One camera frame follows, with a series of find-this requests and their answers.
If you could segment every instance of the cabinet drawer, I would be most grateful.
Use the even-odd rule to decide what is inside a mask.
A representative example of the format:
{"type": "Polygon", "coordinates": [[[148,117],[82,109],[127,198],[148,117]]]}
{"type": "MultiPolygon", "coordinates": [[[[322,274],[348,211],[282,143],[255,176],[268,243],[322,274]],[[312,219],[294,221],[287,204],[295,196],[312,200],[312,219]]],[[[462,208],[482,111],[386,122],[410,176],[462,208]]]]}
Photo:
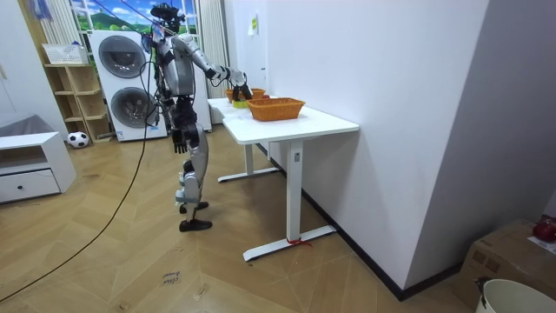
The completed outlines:
{"type": "Polygon", "coordinates": [[[51,170],[0,176],[0,203],[60,192],[51,170]]]}

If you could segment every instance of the black baseboard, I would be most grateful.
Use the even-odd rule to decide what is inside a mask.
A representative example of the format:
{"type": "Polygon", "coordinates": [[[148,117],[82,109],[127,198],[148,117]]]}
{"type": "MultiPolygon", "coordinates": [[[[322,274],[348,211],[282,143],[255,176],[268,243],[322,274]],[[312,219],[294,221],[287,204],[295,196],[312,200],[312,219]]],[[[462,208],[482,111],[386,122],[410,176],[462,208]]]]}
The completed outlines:
{"type": "MultiPolygon", "coordinates": [[[[259,143],[256,145],[262,153],[267,156],[267,150],[264,149],[259,143]]],[[[270,162],[278,169],[280,172],[287,176],[288,173],[271,157],[270,162]]],[[[377,264],[373,258],[362,247],[355,242],[355,240],[347,234],[347,232],[303,189],[301,188],[301,195],[311,204],[314,210],[316,210],[328,224],[334,226],[338,235],[349,245],[349,247],[361,258],[361,260],[371,269],[374,274],[379,277],[379,279],[384,283],[384,285],[394,294],[394,296],[399,301],[404,301],[411,296],[418,294],[419,292],[445,280],[446,278],[458,273],[461,269],[461,263],[454,265],[453,267],[443,270],[428,279],[415,284],[405,290],[400,288],[392,278],[377,264]]]]}

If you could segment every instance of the curtain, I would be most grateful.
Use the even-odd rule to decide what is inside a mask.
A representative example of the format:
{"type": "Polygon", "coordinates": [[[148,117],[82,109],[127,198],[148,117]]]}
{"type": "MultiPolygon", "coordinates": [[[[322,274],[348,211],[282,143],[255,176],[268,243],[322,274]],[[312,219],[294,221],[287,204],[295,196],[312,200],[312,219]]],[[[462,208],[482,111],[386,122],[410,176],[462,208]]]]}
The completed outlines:
{"type": "MultiPolygon", "coordinates": [[[[196,6],[201,25],[201,43],[205,55],[212,64],[228,66],[221,0],[196,0],[196,6]]],[[[218,87],[213,87],[208,82],[208,98],[225,97],[225,90],[228,88],[228,82],[224,82],[218,87]]]]}
{"type": "Polygon", "coordinates": [[[42,19],[44,35],[48,43],[71,44],[74,41],[83,44],[77,31],[76,21],[68,0],[46,0],[52,19],[42,19]]]}

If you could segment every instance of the soccer ball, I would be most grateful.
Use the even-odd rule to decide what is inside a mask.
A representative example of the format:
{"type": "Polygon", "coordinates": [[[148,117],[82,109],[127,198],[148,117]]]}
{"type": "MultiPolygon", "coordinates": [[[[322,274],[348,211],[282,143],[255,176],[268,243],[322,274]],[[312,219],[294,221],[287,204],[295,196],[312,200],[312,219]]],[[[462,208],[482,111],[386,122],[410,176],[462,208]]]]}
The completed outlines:
{"type": "Polygon", "coordinates": [[[70,133],[68,135],[68,143],[74,148],[82,148],[89,144],[89,136],[81,131],[70,133]]]}

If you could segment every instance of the humanoid robot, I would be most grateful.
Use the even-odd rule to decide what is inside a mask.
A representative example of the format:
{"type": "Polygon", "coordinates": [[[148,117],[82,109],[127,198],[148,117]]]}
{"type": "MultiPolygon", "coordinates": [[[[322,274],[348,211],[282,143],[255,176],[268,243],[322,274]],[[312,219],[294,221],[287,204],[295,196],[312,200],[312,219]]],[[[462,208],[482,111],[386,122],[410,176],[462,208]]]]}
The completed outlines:
{"type": "Polygon", "coordinates": [[[175,35],[184,16],[177,15],[178,9],[165,3],[157,5],[151,14],[161,19],[164,38],[151,42],[156,51],[155,80],[157,100],[169,113],[172,126],[172,140],[175,153],[189,150],[190,159],[183,163],[179,181],[182,186],[175,192],[175,201],[181,203],[180,213],[188,213],[180,223],[180,231],[206,230],[212,227],[210,221],[195,218],[197,210],[209,205],[201,202],[202,182],[209,161],[209,145],[202,126],[197,123],[193,110],[195,100],[195,72],[193,63],[201,68],[205,76],[218,83],[229,80],[234,87],[233,97],[241,92],[246,99],[251,98],[247,77],[239,70],[213,65],[199,49],[190,34],[175,35]]]}

